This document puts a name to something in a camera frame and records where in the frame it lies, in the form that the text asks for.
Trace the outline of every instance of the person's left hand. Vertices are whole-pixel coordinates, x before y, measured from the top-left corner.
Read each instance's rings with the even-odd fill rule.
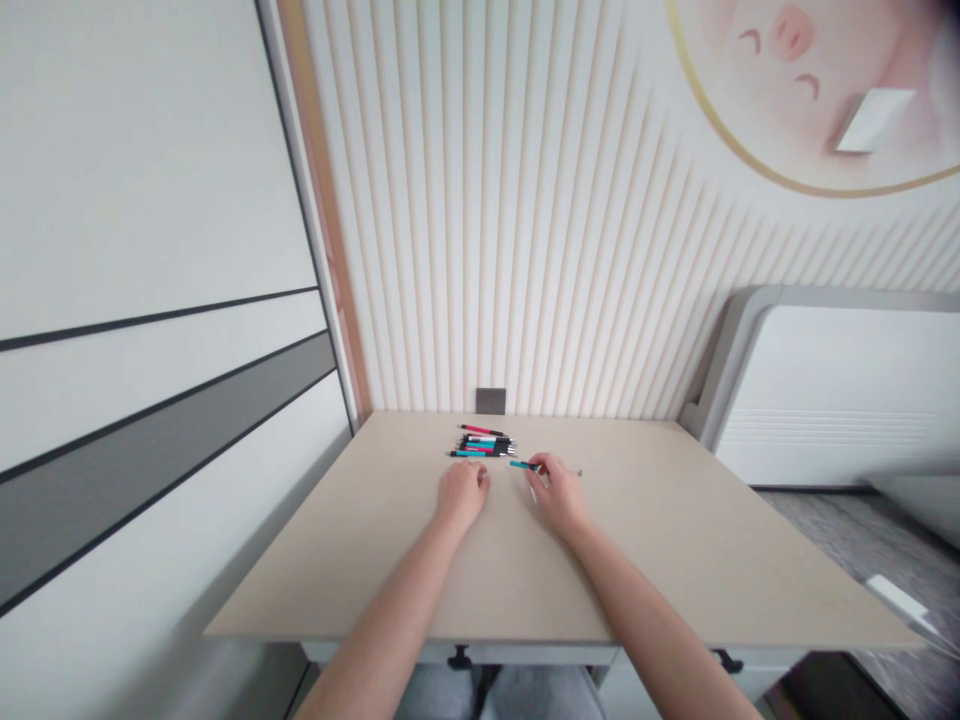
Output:
[[[440,478],[440,497],[434,519],[448,527],[458,539],[462,538],[483,509],[489,490],[490,475],[486,465],[466,460],[454,463]]]

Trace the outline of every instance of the red pen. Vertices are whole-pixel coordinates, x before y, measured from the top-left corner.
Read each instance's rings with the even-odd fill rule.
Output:
[[[476,425],[457,425],[459,428],[464,430],[472,430],[473,432],[482,432],[487,435],[499,435],[500,437],[507,437],[506,433],[497,432],[496,430],[487,430],[486,428],[478,428]]]

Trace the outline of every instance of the desk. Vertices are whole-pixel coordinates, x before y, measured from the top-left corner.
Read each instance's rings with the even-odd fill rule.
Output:
[[[367,421],[207,634],[298,641],[318,660],[332,652],[433,513],[462,422],[508,432],[522,458],[552,450],[582,468],[591,516],[711,648],[779,653],[782,670],[811,649],[922,647],[675,423],[389,412]],[[600,607],[542,524],[523,473],[505,458],[486,464],[490,495],[457,555],[424,659],[464,643],[485,659],[509,656],[490,650],[498,646],[528,656],[542,646],[554,654],[530,661],[616,665],[622,653]],[[564,649],[574,655],[556,654]]]

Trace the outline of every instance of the forearm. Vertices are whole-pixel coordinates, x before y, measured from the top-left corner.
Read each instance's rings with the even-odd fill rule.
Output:
[[[297,718],[390,718],[413,673],[462,537],[434,520],[324,668]]]
[[[686,621],[599,528],[566,539],[664,718],[759,717]]]

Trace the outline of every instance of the pen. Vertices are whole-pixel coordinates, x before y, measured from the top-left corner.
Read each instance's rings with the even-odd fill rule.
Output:
[[[485,452],[480,450],[451,450],[450,457],[507,457],[505,452]]]
[[[527,468],[528,470],[533,470],[533,471],[536,471],[540,467],[539,465],[531,465],[530,463],[521,462],[520,460],[511,460],[510,464],[513,465],[514,467]],[[583,477],[583,468],[580,468],[574,474],[577,475],[578,477]]]
[[[487,452],[492,452],[494,450],[498,452],[507,452],[508,450],[516,450],[512,445],[469,445],[464,444],[460,445],[454,450],[485,450]]]
[[[487,428],[478,428],[476,425],[457,425],[459,428],[464,430],[472,430],[473,432],[484,433],[485,435],[499,435],[500,437],[506,437],[502,432],[496,430],[488,430]]]
[[[506,435],[474,435],[472,433],[467,433],[460,436],[461,439],[465,440],[483,440],[485,442],[504,442],[506,440],[512,440],[512,438],[507,437]]]
[[[516,447],[512,442],[504,440],[502,443],[487,442],[486,440],[461,440],[461,445],[478,445],[480,447]]]

